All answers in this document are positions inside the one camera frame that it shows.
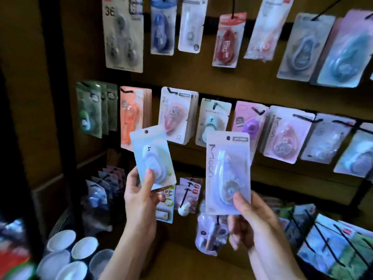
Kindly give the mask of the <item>person's left hand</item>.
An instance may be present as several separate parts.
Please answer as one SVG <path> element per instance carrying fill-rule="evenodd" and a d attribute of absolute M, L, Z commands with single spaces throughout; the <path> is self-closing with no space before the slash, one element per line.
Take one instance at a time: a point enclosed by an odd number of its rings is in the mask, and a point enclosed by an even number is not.
<path fill-rule="evenodd" d="M 137 185 L 138 178 L 138 169 L 135 166 L 128 174 L 124 193 L 125 228 L 156 230 L 156 206 L 159 202 L 164 202 L 166 198 L 159 194 L 160 189 L 152 190 L 149 196 L 143 196 L 141 184 Z"/>

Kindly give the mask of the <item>light blue correction tape pack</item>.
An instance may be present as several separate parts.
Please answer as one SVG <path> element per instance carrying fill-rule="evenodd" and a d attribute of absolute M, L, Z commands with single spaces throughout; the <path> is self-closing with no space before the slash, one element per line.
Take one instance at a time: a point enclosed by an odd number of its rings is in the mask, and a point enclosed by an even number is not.
<path fill-rule="evenodd" d="M 146 170 L 151 169 L 154 174 L 152 190 L 175 185 L 176 176 L 165 129 L 155 125 L 129 135 L 140 183 L 144 184 Z"/>

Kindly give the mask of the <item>lavender white correction tape pack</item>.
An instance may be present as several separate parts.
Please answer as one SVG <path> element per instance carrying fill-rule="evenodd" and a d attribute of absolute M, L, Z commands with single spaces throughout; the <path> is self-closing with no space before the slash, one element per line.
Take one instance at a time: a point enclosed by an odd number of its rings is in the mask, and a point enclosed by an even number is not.
<path fill-rule="evenodd" d="M 251 151 L 247 132 L 212 131 L 206 135 L 206 194 L 208 215 L 239 215 L 236 192 L 251 203 Z"/>

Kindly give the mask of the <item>person's left forearm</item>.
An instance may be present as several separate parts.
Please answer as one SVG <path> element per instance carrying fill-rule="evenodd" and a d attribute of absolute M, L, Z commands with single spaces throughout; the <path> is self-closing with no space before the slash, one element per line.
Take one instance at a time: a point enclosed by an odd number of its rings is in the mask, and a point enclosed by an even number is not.
<path fill-rule="evenodd" d="M 156 230 L 125 228 L 99 280 L 139 280 Z"/>

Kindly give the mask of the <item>pink packs with white dispenser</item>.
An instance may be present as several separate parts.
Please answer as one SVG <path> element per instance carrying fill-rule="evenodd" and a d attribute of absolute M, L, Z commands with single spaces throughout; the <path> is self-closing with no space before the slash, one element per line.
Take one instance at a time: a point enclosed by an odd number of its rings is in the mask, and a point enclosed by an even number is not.
<path fill-rule="evenodd" d="M 196 213 L 202 185 L 201 178 L 180 178 L 175 188 L 175 210 L 180 216 Z"/>

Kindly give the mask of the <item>row of blue hanging packs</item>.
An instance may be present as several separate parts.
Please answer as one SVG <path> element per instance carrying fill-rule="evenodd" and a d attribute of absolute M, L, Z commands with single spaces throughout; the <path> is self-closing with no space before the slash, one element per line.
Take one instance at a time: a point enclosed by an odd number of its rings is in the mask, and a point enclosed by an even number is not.
<path fill-rule="evenodd" d="M 119 167 L 107 165 L 86 180 L 88 203 L 93 208 L 110 211 L 124 193 L 126 173 Z"/>

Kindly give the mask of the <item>orange correction tape packs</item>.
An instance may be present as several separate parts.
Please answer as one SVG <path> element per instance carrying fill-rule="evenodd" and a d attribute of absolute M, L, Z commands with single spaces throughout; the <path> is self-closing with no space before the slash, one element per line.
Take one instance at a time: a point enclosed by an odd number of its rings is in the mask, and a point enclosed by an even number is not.
<path fill-rule="evenodd" d="M 120 86 L 121 148 L 133 151 L 130 133 L 152 126 L 152 90 Z"/>

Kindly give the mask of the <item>pink white correction tape packs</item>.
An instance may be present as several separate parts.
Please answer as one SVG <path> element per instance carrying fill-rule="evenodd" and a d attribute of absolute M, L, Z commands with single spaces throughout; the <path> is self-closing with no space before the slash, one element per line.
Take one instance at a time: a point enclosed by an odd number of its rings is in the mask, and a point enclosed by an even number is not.
<path fill-rule="evenodd" d="M 162 87 L 158 124 L 167 140 L 186 145 L 195 134 L 199 93 Z"/>

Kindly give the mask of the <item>pink teardrop correction tape pack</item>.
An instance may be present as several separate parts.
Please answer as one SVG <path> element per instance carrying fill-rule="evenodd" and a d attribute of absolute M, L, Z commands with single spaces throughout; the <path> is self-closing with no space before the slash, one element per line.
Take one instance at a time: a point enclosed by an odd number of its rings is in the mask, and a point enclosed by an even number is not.
<path fill-rule="evenodd" d="M 269 108 L 260 153 L 295 164 L 315 121 L 315 113 L 272 105 Z"/>

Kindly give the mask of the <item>row of blue green packs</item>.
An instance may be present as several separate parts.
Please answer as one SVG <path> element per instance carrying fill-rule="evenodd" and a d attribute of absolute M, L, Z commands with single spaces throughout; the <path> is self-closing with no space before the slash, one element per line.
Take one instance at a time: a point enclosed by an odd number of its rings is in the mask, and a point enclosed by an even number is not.
<path fill-rule="evenodd" d="M 296 204 L 261 196 L 281 221 L 305 273 L 334 280 L 373 280 L 373 231 L 318 212 L 313 203 Z"/>

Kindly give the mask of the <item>shiny clear packets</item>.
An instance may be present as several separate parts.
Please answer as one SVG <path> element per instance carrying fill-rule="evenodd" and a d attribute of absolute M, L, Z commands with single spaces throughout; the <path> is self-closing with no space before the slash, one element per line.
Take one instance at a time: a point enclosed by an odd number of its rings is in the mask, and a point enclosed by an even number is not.
<path fill-rule="evenodd" d="M 17 218 L 12 222 L 0 218 L 0 244 L 5 241 L 16 245 L 27 244 L 27 236 L 22 218 Z"/>

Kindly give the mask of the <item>dark blue correction tape pack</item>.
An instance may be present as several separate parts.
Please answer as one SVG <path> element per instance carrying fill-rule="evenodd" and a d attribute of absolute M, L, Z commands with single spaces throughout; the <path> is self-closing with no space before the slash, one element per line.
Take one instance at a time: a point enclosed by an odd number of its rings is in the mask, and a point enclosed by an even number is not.
<path fill-rule="evenodd" d="M 172 56 L 178 0 L 151 0 L 151 54 Z"/>

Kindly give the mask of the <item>red correction tape pack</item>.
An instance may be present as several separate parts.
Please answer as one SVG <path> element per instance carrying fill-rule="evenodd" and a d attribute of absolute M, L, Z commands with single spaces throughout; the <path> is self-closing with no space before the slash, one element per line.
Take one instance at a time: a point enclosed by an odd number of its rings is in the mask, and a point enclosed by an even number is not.
<path fill-rule="evenodd" d="M 220 16 L 212 66 L 236 68 L 246 19 L 247 12 Z"/>

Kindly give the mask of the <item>white slim correction tape pack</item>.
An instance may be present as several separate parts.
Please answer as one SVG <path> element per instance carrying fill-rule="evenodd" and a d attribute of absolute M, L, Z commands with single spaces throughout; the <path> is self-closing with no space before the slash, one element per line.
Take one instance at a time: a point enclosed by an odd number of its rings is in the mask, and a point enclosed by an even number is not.
<path fill-rule="evenodd" d="M 179 51 L 200 52 L 207 5 L 208 0 L 182 0 Z"/>

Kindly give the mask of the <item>teal correction tape pack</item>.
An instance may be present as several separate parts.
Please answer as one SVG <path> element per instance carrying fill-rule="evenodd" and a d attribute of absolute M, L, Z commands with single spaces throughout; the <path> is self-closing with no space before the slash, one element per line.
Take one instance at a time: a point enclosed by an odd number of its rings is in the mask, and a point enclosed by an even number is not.
<path fill-rule="evenodd" d="M 373 11 L 352 9 L 330 32 L 310 84 L 356 88 L 373 55 Z"/>

